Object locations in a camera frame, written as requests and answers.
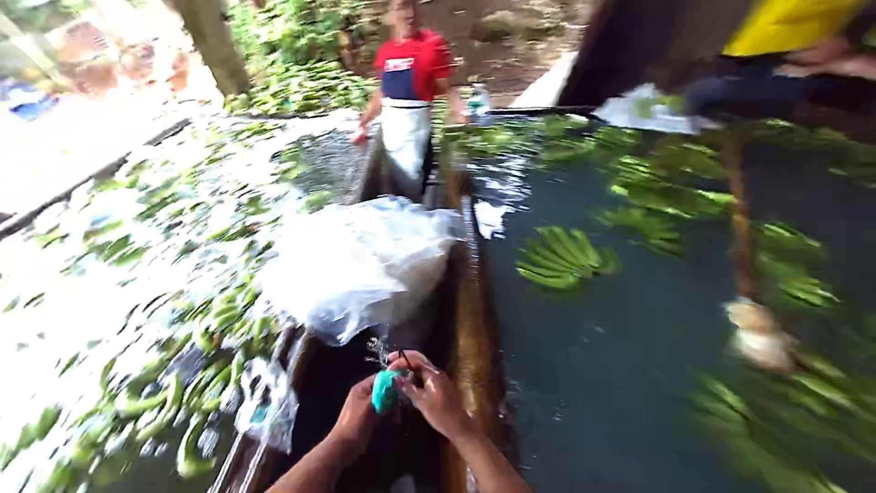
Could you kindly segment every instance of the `white apron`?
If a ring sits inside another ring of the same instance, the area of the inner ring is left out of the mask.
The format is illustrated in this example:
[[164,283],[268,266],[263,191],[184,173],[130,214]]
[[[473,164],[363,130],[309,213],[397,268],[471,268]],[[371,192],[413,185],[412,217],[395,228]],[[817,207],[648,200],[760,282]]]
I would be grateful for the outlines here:
[[432,103],[381,99],[380,128],[386,153],[405,175],[422,180],[423,158],[432,132]]

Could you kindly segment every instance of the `printed logo on shirt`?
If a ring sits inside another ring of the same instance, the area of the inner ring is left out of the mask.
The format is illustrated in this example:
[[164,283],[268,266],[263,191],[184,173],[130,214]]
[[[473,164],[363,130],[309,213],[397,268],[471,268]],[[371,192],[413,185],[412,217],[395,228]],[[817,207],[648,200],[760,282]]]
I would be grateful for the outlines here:
[[399,72],[413,67],[412,58],[393,58],[384,62],[384,72]]

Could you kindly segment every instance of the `red t-shirt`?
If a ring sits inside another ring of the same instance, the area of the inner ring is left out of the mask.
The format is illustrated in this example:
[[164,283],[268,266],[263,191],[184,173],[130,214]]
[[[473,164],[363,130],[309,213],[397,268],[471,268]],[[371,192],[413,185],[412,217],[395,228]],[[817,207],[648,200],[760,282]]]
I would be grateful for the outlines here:
[[435,81],[450,77],[450,51],[440,34],[420,29],[410,39],[386,41],[374,70],[384,96],[432,101]]

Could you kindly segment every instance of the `bottle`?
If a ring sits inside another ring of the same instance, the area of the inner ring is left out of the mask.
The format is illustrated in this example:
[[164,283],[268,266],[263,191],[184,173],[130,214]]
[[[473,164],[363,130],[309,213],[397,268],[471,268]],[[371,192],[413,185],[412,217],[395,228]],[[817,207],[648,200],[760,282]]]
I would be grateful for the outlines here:
[[487,111],[490,109],[490,92],[483,82],[471,84],[471,96],[466,101],[466,113],[475,125],[487,125]]

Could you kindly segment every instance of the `teal sponge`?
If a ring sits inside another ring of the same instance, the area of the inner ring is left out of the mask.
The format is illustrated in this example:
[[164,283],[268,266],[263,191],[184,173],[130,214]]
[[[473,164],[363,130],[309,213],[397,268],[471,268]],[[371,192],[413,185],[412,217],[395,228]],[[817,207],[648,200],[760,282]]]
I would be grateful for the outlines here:
[[374,378],[371,387],[371,405],[377,414],[384,414],[395,404],[398,393],[392,386],[392,378],[401,376],[401,373],[393,370],[383,370]]

